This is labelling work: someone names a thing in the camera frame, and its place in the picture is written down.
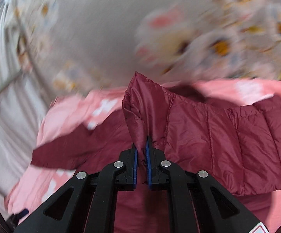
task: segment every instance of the floral fabric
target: floral fabric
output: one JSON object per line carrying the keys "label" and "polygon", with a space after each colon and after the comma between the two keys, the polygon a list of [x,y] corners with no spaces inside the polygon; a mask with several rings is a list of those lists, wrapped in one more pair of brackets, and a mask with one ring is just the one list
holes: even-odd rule
{"label": "floral fabric", "polygon": [[281,80],[281,0],[12,0],[17,55],[54,97],[160,82]]}

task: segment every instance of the pink bedsheet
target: pink bedsheet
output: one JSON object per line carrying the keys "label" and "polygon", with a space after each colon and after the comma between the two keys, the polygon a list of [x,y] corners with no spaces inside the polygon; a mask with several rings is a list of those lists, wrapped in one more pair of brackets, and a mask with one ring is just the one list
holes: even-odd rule
{"label": "pink bedsheet", "polygon": [[[204,95],[217,97],[238,105],[249,105],[274,93],[281,95],[281,81],[269,80],[215,80],[194,84]],[[68,134],[84,123],[93,129],[111,112],[122,107],[125,89],[91,91],[84,99],[79,95],[58,99],[42,121],[37,137],[37,146]],[[58,190],[74,171],[53,170],[29,166],[9,195],[5,206],[9,213],[27,208],[34,211],[42,202]],[[281,225],[281,191],[273,193],[273,203],[266,225],[274,233]]]}

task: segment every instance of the maroon puffer jacket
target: maroon puffer jacket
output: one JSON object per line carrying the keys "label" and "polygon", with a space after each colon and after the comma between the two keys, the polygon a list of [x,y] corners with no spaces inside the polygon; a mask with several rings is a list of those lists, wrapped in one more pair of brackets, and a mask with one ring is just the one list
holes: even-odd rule
{"label": "maroon puffer jacket", "polygon": [[145,183],[149,134],[154,146],[184,170],[207,170],[233,194],[245,195],[240,200],[264,222],[270,192],[281,189],[281,98],[237,107],[191,87],[170,90],[136,74],[123,110],[94,130],[80,125],[40,146],[31,163],[91,174],[116,161],[133,141],[139,151],[137,188],[118,193],[115,233],[167,233],[166,193],[149,191]]}
{"label": "maroon puffer jacket", "polygon": [[[281,98],[217,108],[176,95],[136,73],[123,112],[137,148],[146,135],[184,170],[206,170],[235,195],[281,189]],[[144,150],[140,150],[145,165]]]}

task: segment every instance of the quilted fabric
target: quilted fabric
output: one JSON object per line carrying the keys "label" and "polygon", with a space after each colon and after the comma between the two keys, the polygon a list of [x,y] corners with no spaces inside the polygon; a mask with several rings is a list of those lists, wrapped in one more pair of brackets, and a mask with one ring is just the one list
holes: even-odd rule
{"label": "quilted fabric", "polygon": [[197,103],[136,73],[123,100],[144,166],[145,138],[184,170],[210,172],[235,195],[281,189],[281,97],[250,106]]}

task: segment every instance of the triangular cutout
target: triangular cutout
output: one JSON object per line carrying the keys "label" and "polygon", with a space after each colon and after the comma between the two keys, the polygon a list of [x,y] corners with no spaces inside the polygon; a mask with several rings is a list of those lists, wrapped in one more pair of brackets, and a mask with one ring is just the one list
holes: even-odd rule
{"label": "triangular cutout", "polygon": [[68,188],[50,207],[48,207],[44,214],[55,220],[61,220],[64,212],[71,198],[73,188]]}
{"label": "triangular cutout", "polygon": [[211,187],[222,219],[227,219],[239,213],[239,210],[215,187]]}

